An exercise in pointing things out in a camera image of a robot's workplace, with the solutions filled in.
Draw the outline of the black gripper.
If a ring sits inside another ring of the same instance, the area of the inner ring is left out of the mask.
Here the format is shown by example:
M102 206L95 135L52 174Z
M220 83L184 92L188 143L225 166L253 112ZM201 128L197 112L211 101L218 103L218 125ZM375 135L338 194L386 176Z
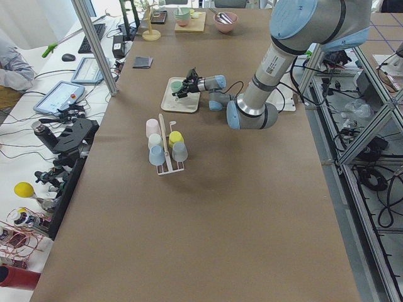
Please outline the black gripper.
M192 68L187 73L186 79L184 80L184 88L181 88L179 91L172 92L173 96L178 98L185 98L188 96L188 93L199 92L199 81L202 78L199 77L198 73L196 72L196 68Z

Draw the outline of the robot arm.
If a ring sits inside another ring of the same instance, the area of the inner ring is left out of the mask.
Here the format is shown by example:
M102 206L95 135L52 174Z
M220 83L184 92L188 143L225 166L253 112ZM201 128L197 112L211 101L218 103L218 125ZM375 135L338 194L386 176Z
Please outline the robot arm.
M226 110L228 125L235 130L265 129L277 120L276 107L267 102L294 59L313 43L324 52L357 47L369 36L371 1L280 1L270 19L271 45L246 91L238 96L222 92L222 75L200 77L190 70L183 82L175 82L172 94L208 91L212 111Z

